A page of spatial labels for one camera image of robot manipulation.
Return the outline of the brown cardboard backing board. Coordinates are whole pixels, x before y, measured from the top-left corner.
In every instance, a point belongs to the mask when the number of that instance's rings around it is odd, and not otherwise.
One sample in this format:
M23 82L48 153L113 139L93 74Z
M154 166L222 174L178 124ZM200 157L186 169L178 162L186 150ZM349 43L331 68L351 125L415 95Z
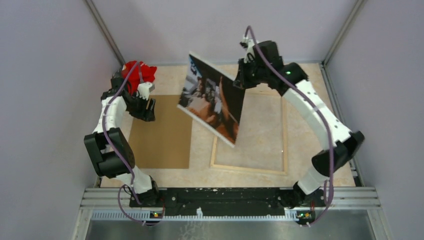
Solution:
M155 121L132 121L129 145L140 169L188 169L193 120L177 108L179 95L155 95Z

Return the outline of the printed photo with white border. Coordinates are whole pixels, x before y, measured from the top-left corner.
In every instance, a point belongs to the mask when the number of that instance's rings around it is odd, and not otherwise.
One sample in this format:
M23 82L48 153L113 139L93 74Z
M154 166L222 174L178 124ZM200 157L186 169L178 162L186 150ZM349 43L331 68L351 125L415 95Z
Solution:
M191 51L177 108L235 147L246 91L234 77Z

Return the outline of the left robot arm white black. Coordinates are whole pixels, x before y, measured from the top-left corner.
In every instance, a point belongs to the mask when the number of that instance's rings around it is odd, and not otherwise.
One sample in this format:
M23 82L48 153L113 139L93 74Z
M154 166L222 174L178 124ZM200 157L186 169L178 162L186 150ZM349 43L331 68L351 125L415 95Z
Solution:
M154 207L160 202L159 188L136 166L121 125L125 113L144 122L155 121L156 100L150 98L155 86L151 82L130 83L122 70L116 71L110 81L111 89L101 96L98 123L91 134L84 136L84 145L99 177L119 180L131 191L131 206Z

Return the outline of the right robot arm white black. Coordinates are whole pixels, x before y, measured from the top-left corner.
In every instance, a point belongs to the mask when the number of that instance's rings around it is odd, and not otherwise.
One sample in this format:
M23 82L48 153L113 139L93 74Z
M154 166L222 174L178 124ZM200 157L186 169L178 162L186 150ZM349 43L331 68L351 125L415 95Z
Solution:
M246 53L238 60L234 86L240 89L266 84L288 101L313 130L322 147L311 159L312 166L293 189L284 193L281 203L286 208L307 206L321 186L328 191L324 202L334 195L335 172L350 161L365 136L345 126L315 91L306 72L295 62L284 64L277 44L272 40L255 43L244 37L240 45Z

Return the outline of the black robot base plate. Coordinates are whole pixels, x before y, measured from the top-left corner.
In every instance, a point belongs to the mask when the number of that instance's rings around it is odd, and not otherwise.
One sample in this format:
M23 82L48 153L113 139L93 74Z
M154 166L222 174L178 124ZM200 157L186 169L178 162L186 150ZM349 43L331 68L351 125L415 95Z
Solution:
M165 216L206 217L283 216L289 209L324 207L321 189L305 195L289 187L160 188L154 193L131 196L131 208L160 208Z

